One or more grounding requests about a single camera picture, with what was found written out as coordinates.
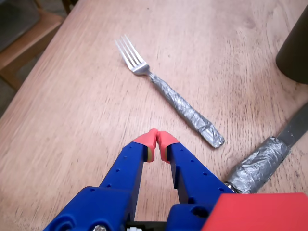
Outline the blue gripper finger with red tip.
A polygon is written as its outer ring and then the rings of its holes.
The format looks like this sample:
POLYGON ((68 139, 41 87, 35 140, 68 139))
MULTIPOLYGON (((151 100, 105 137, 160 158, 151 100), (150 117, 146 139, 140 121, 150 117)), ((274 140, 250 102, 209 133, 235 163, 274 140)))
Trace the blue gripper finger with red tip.
POLYGON ((134 220, 144 162, 152 162, 157 129, 125 146, 98 187, 83 188, 47 231, 123 231, 134 220))
POLYGON ((173 185, 179 197, 179 203, 169 212, 165 229, 199 231, 219 197, 233 191, 168 132, 159 131, 157 143, 161 159, 170 163, 173 185))

